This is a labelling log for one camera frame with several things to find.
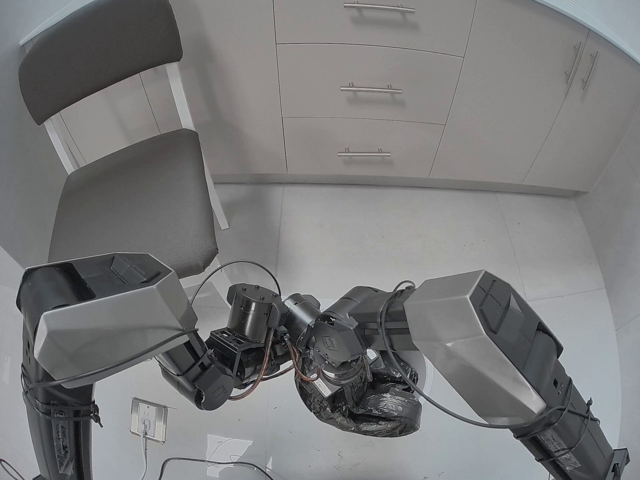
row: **cabinet handle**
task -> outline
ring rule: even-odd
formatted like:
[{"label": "cabinet handle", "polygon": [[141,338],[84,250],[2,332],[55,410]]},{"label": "cabinet handle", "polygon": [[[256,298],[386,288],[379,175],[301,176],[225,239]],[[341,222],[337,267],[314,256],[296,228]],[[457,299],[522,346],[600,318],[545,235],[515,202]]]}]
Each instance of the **cabinet handle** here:
[{"label": "cabinet handle", "polygon": [[593,64],[591,64],[591,69],[589,70],[589,74],[587,75],[586,79],[582,79],[582,83],[584,84],[582,87],[583,91],[587,90],[587,87],[589,86],[589,82],[591,81],[591,75],[593,75],[593,70],[596,68],[596,62],[598,61],[598,57],[600,55],[600,52],[596,52],[595,55],[592,53],[591,57],[593,58]]},{"label": "cabinet handle", "polygon": [[345,148],[344,151],[338,152],[338,156],[384,156],[389,157],[391,153],[382,151],[382,148],[378,148],[378,151],[350,151],[349,148]]},{"label": "cabinet handle", "polygon": [[564,73],[565,75],[568,76],[566,82],[567,84],[571,85],[571,82],[573,82],[573,77],[575,76],[575,72],[578,69],[578,60],[580,60],[580,53],[582,52],[582,43],[578,44],[574,44],[573,47],[576,49],[575,52],[575,59],[573,59],[573,64],[571,65],[571,71],[567,71],[565,70]]},{"label": "cabinet handle", "polygon": [[353,82],[349,82],[347,87],[340,87],[341,91],[347,92],[377,92],[384,94],[402,94],[402,89],[394,89],[391,87],[391,84],[388,84],[387,87],[356,87],[353,85]]},{"label": "cabinet handle", "polygon": [[347,9],[372,9],[378,11],[396,11],[396,12],[409,12],[414,13],[415,9],[411,7],[402,7],[402,5],[376,5],[376,4],[361,4],[357,0],[353,3],[345,2],[344,7]]}]

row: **robotic arm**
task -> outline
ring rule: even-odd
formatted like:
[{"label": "robotic arm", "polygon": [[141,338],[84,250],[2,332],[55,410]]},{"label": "robotic arm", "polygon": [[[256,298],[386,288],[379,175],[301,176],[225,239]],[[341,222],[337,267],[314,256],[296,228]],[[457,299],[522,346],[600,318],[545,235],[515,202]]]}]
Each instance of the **robotic arm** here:
[{"label": "robotic arm", "polygon": [[557,480],[614,480],[628,463],[565,373],[560,342],[488,272],[393,292],[355,287],[323,312],[312,296],[282,300],[258,285],[231,286],[227,300],[227,327],[203,341],[178,277],[148,254],[28,269],[17,305],[38,479],[92,478],[91,421],[100,423],[93,384],[151,357],[201,410],[246,396],[252,388],[232,391],[255,388],[292,360],[298,392],[318,419],[407,435],[420,423],[418,379],[394,350],[424,354],[487,422],[474,424],[510,429]]}]

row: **electrical outlet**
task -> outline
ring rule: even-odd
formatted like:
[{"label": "electrical outlet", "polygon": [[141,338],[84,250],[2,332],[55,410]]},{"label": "electrical outlet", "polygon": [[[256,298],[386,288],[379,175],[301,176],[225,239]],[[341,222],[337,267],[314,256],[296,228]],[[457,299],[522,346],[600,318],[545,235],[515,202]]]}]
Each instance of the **electrical outlet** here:
[{"label": "electrical outlet", "polygon": [[131,400],[131,433],[140,436],[146,430],[148,439],[164,443],[167,413],[168,409],[165,405],[133,398]]}]

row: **white power cord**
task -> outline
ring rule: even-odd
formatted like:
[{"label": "white power cord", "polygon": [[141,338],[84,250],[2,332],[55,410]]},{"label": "white power cord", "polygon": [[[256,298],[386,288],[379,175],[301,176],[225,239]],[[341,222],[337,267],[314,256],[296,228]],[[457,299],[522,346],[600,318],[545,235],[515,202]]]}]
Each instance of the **white power cord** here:
[{"label": "white power cord", "polygon": [[144,467],[142,469],[142,475],[140,475],[140,480],[143,480],[145,475],[147,474],[147,425],[145,424],[145,429],[142,430],[142,434],[140,434],[142,439],[142,460],[144,462]]}]

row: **dark gray cushion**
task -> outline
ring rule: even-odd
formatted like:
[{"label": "dark gray cushion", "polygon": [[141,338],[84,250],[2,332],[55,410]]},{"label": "dark gray cushion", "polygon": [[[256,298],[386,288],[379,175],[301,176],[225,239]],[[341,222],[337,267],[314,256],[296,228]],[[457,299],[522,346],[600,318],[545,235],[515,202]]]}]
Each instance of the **dark gray cushion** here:
[{"label": "dark gray cushion", "polygon": [[49,261],[148,252],[186,277],[218,253],[198,134],[176,130],[69,174]]},{"label": "dark gray cushion", "polygon": [[20,64],[20,91],[42,124],[94,92],[181,58],[169,0],[95,0],[36,40]]}]

